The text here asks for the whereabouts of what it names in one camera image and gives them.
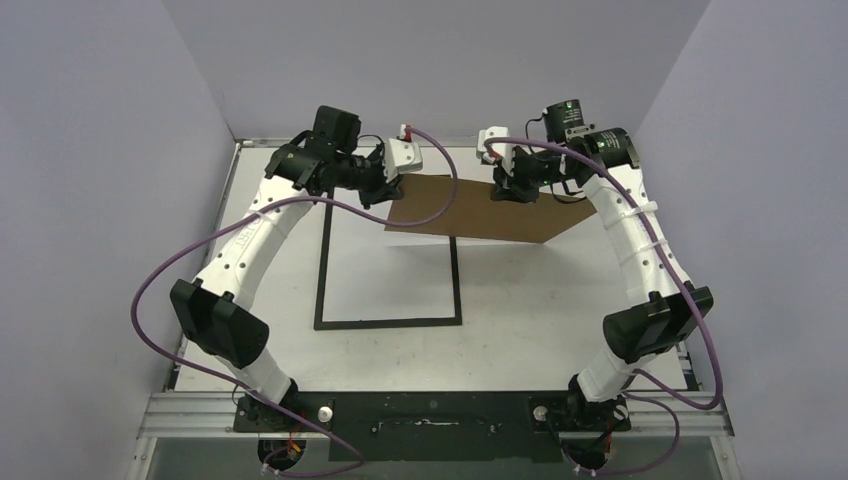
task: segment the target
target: gray floor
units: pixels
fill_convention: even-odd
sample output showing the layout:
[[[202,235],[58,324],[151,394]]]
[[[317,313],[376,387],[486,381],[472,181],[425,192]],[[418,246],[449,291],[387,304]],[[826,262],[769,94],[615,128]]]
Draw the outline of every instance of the gray floor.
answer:
[[[644,465],[661,455],[671,439],[630,438],[614,441],[618,455],[610,469]],[[327,441],[313,441],[309,453],[293,471],[317,471],[337,466],[326,461]],[[179,439],[159,440],[148,480],[267,480],[259,474],[256,440],[253,439]],[[567,463],[533,464],[528,460],[509,459],[493,462],[373,462],[334,479],[431,480],[486,479],[557,479],[572,478]],[[579,478],[590,478],[581,475]],[[683,438],[677,452],[651,472],[627,476],[628,479],[720,479],[709,438]]]

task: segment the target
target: robotic arm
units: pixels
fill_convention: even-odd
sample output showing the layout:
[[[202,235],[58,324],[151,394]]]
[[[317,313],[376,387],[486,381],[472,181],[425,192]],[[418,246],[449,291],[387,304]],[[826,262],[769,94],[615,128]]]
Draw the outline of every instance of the robotic arm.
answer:
[[[365,208],[402,198],[398,188],[402,174],[423,166],[420,147],[392,138],[367,157],[354,155],[359,129],[356,115],[320,107],[313,129],[271,156],[245,216],[285,198],[307,193],[320,196],[336,187],[359,191]],[[289,392],[296,393],[296,384],[265,348],[268,325],[249,310],[277,251],[311,208],[310,202],[298,202],[260,214],[233,235],[191,282],[177,280],[171,289],[171,302],[186,337],[255,392],[278,404],[285,402]]]
[[[491,127],[479,134],[478,157],[495,167],[492,200],[531,203],[538,198],[540,187],[574,180],[603,221],[624,274],[631,307],[604,318],[606,343],[569,388],[583,403],[608,402],[619,397],[635,369],[674,348],[696,326],[680,290],[658,257],[657,245],[663,247],[667,261],[702,315],[712,308],[713,298],[709,288],[693,286],[668,248],[654,213],[657,204],[648,200],[639,157],[627,132],[620,128],[596,131],[594,125],[585,125],[578,100],[551,105],[542,117],[549,142],[582,153],[604,167],[636,203],[635,207],[630,205],[609,180],[570,157],[547,150],[527,153],[503,143],[488,145],[488,138],[509,136],[504,127]],[[639,214],[650,222],[658,241],[650,238]]]

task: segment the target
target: wall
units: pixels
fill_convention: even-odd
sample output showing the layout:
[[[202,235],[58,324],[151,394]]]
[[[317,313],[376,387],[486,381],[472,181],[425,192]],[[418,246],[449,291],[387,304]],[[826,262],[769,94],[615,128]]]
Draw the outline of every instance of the wall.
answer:
[[[575,97],[635,131],[709,0],[164,3],[236,136],[281,137],[321,104],[461,136]]]
[[[636,135],[663,228],[716,297],[750,479],[848,477],[846,22],[840,1],[713,0]]]
[[[2,477],[122,478],[167,370],[130,299],[209,230],[232,137],[158,0],[3,2],[0,65]]]

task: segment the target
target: bolt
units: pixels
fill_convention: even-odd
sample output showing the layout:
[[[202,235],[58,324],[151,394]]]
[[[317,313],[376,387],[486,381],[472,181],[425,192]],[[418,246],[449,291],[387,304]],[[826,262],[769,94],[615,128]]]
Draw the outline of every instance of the bolt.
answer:
[[[535,418],[537,422],[544,422],[547,415],[548,409],[544,405],[539,405],[533,409],[533,418]]]
[[[318,409],[318,421],[327,423],[333,418],[333,409],[330,407],[321,407]]]

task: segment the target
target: brown panel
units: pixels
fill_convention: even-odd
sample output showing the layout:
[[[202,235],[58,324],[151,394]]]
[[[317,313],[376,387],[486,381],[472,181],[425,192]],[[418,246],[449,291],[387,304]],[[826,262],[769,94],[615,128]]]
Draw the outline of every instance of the brown panel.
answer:
[[[411,222],[441,208],[451,191],[451,179],[433,175],[404,175],[404,199],[392,202],[389,219]],[[549,193],[534,204],[493,202],[494,185],[460,180],[459,195],[450,210],[436,221],[414,228],[386,227],[395,232],[425,233],[466,238],[545,243],[595,213],[591,202],[557,203]]]

